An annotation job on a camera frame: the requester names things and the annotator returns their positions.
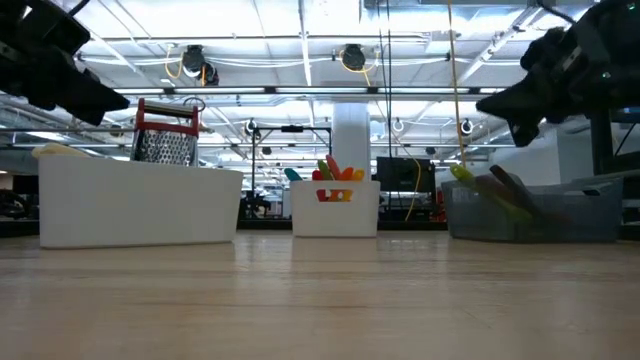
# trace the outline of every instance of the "table surface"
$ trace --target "table surface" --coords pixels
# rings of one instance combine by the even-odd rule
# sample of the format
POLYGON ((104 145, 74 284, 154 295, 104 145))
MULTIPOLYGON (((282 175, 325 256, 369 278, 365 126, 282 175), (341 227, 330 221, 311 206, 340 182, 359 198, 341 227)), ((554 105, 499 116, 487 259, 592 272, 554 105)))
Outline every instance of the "table surface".
POLYGON ((640 245, 446 233, 38 249, 0 239, 2 359, 638 359, 640 245))

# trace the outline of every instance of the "green object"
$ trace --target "green object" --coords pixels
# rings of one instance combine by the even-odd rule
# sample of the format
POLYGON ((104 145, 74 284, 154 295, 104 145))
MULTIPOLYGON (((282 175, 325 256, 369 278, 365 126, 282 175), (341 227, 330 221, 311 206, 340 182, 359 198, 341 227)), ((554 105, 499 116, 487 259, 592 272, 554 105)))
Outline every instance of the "green object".
POLYGON ((284 174, 287 176, 287 179, 289 179, 289 181, 301 181, 302 177, 300 176, 300 174, 298 174, 297 171, 291 169, 291 168, 286 168, 284 169, 284 174))
POLYGON ((331 175, 331 170, 329 170, 329 165, 322 160, 318 160, 318 170, 322 173, 322 177, 325 180, 333 180, 333 176, 331 175))
POLYGON ((496 193, 494 193, 491 189, 479 187, 476 184, 476 178, 469 170, 460 165, 451 165, 450 170, 451 174, 453 174, 453 176, 455 176, 455 178, 458 179, 458 181, 460 181, 464 186, 473 191, 476 191, 478 194, 498 204, 500 207, 506 210, 507 214, 509 214, 509 216, 511 216, 515 221, 531 222, 533 220, 533 217, 528 211, 507 202, 506 200, 499 197, 496 193))

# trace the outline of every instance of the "white container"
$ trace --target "white container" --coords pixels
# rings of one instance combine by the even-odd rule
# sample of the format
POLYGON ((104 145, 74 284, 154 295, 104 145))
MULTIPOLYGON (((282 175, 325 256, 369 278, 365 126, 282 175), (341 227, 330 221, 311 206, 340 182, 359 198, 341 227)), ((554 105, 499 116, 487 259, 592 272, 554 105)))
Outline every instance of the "white container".
POLYGON ((291 183, 293 235, 375 237, 380 183, 377 181, 294 181, 291 183), (350 202, 320 202, 318 190, 353 191, 350 202))
POLYGON ((242 173, 40 158, 40 245, 91 248, 232 241, 242 173))

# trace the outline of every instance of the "pillar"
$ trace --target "pillar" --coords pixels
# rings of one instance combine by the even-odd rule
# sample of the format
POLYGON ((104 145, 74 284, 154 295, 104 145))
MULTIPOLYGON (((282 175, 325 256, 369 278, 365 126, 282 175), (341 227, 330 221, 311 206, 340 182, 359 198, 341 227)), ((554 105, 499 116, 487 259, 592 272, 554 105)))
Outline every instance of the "pillar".
POLYGON ((371 178, 371 150, 368 103, 333 105, 333 157, 341 169, 364 169, 371 178))

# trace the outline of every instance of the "clear plastic bin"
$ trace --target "clear plastic bin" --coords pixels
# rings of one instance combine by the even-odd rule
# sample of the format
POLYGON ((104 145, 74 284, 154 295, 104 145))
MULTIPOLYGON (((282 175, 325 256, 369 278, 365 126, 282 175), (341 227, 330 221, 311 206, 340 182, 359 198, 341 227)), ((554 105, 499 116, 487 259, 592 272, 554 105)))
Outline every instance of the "clear plastic bin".
POLYGON ((622 218, 622 189, 622 179, 527 187, 545 214, 561 220, 522 223, 460 182, 442 183, 451 237, 522 243, 615 241, 622 218))

